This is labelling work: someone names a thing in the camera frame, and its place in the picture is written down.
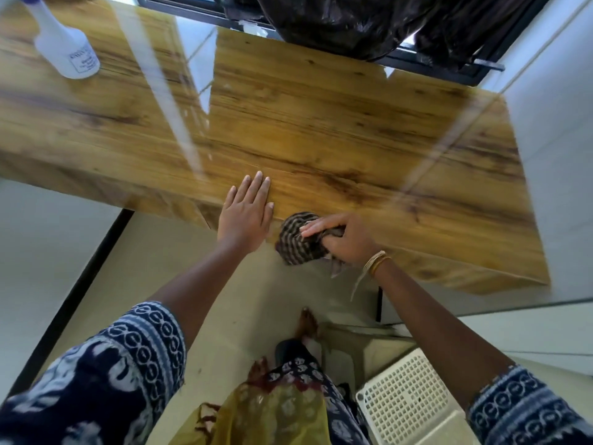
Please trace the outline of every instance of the wood grain surface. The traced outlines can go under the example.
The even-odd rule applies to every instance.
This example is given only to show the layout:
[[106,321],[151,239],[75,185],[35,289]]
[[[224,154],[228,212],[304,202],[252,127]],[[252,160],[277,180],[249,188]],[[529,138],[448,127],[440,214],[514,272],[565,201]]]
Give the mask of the wood grain surface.
[[0,176],[216,228],[263,170],[278,221],[354,210],[413,276],[548,284],[502,97],[107,0],[49,3],[101,61],[67,80],[0,14]]

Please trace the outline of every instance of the forearm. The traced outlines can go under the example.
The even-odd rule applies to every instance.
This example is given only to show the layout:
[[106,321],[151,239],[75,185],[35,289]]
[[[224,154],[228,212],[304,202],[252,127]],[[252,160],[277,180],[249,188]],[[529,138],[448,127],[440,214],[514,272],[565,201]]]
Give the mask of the forearm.
[[176,276],[149,298],[171,310],[181,326],[187,349],[244,257],[245,253],[232,243],[219,243],[207,258]]
[[457,402],[466,408],[513,361],[474,333],[391,260],[375,277]]

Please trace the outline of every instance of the bottle neck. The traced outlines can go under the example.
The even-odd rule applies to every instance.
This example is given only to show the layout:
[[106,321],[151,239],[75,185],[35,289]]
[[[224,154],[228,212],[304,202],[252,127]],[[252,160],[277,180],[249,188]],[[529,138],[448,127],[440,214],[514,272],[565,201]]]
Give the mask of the bottle neck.
[[52,32],[60,35],[65,33],[63,24],[57,21],[52,11],[49,10],[42,0],[36,3],[25,3],[25,6],[33,17],[35,17],[35,20],[37,20],[41,33]]

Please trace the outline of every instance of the window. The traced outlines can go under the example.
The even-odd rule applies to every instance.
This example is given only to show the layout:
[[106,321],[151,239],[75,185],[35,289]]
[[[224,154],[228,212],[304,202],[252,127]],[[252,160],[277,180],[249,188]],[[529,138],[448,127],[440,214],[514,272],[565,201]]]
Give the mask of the window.
[[[464,85],[476,86],[491,69],[503,70],[503,66],[497,65],[496,62],[548,1],[533,0],[522,12],[517,12],[514,19],[509,23],[507,30],[489,40],[476,53],[474,63],[465,65],[457,73],[419,62],[414,49],[413,35],[408,37],[396,50],[379,59],[376,63]],[[222,8],[222,0],[138,0],[138,4],[156,11],[188,17],[225,28],[242,30],[237,22],[226,19]],[[281,37],[269,23],[262,22],[260,26],[267,29],[269,38],[281,40]]]

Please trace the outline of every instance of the person's left hand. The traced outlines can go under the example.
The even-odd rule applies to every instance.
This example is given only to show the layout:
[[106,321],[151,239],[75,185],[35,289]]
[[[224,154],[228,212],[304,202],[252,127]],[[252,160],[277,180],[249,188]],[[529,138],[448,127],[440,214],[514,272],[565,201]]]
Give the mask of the person's left hand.
[[263,179],[261,171],[253,181],[243,178],[239,189],[235,186],[226,195],[218,221],[218,242],[228,243],[245,253],[254,252],[270,230],[274,203],[267,203],[270,178]]

